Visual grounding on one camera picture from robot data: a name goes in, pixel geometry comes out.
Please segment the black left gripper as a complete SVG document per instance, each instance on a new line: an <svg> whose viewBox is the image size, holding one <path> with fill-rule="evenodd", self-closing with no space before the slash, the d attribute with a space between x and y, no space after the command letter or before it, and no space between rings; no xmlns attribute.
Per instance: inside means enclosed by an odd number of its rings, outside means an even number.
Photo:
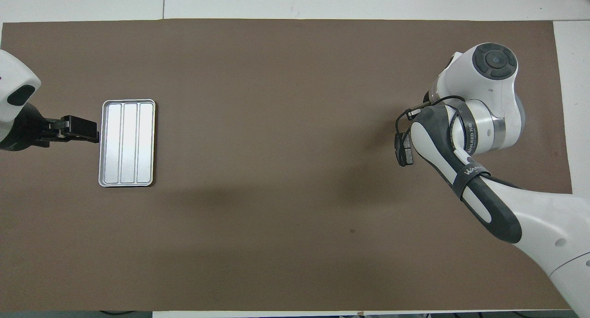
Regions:
<svg viewBox="0 0 590 318"><path fill-rule="evenodd" d="M35 106L27 103L13 121L7 136L1 140L1 150L16 152L31 146L49 147L51 142L63 141L59 138L60 129L52 127L65 122L65 134L68 140L99 143L100 133L97 123L76 116L65 116L60 119L44 118Z"/></svg>

